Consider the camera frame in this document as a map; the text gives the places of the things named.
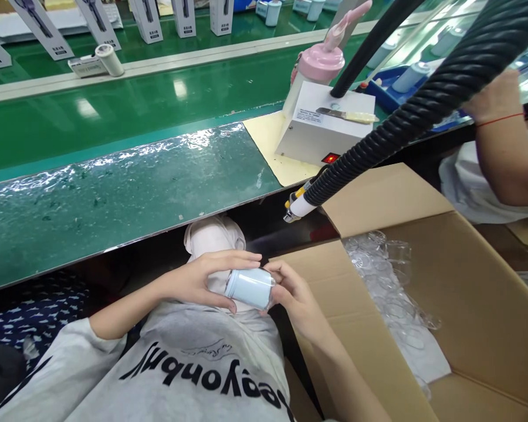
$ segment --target black cable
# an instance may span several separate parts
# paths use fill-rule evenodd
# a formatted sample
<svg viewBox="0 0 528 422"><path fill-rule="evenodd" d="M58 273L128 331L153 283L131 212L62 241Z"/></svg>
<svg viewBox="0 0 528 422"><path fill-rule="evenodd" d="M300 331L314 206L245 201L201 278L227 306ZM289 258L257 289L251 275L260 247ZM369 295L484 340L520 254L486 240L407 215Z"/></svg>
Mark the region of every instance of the black cable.
<svg viewBox="0 0 528 422"><path fill-rule="evenodd" d="M409 100L344 153L304 198L322 205L366 170L449 116L528 48L528 0L487 2L447 59Z"/></svg>
<svg viewBox="0 0 528 422"><path fill-rule="evenodd" d="M424 0L395 0L370 31L352 60L342 72L330 95L342 98L360 72L389 36L419 7Z"/></svg>

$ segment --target workbench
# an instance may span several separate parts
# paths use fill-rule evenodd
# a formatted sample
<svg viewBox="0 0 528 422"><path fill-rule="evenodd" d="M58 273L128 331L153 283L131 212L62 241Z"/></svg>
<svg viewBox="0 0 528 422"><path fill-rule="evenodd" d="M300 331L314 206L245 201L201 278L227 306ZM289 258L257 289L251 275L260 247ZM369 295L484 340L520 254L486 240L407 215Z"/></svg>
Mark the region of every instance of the workbench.
<svg viewBox="0 0 528 422"><path fill-rule="evenodd" d="M241 122L281 109L305 48L0 102L0 287L286 189Z"/></svg>

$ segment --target factory workstation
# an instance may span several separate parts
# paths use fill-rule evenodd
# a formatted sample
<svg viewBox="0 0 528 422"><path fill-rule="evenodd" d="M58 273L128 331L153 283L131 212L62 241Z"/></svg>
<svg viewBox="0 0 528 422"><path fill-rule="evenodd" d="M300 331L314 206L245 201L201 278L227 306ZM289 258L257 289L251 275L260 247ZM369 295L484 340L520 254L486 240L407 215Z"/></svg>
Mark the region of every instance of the factory workstation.
<svg viewBox="0 0 528 422"><path fill-rule="evenodd" d="M0 422L528 422L528 0L0 0Z"/></svg>

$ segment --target blue tray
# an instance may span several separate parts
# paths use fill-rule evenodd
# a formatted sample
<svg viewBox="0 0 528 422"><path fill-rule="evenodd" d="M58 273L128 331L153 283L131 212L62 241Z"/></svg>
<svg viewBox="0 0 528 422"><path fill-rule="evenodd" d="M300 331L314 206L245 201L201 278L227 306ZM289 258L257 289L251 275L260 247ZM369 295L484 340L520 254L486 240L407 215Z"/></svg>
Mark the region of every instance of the blue tray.
<svg viewBox="0 0 528 422"><path fill-rule="evenodd" d="M372 81L365 90L366 94L375 96L377 104L389 114L393 113L401 106L401 104L405 103L428 79L427 77L422 78L413 88L404 94L394 91L391 88L391 85L393 85L393 82L395 82L397 78L399 78L399 76L401 76L403 73L405 73L408 68L409 66L403 64L401 66L395 66L390 69L382 70L375 76L375 79L381 78L381 86ZM470 117L463 111L454 111L452 115L442 120L439 124L435 125L432 128L432 132L444 132L460 123L467 121L468 119L470 119Z"/></svg>

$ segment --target dark patterned cloth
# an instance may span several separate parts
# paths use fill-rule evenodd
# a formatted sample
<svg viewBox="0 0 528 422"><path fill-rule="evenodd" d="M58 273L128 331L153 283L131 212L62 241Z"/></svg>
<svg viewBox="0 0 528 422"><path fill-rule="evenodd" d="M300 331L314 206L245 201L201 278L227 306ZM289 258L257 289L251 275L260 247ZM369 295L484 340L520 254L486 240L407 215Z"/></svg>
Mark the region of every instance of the dark patterned cloth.
<svg viewBox="0 0 528 422"><path fill-rule="evenodd" d="M35 350L27 361L30 372L60 329L82 317L90 291L77 275L63 270L12 289L9 305L0 312L0 345L23 353L24 341L26 346L33 343Z"/></svg>

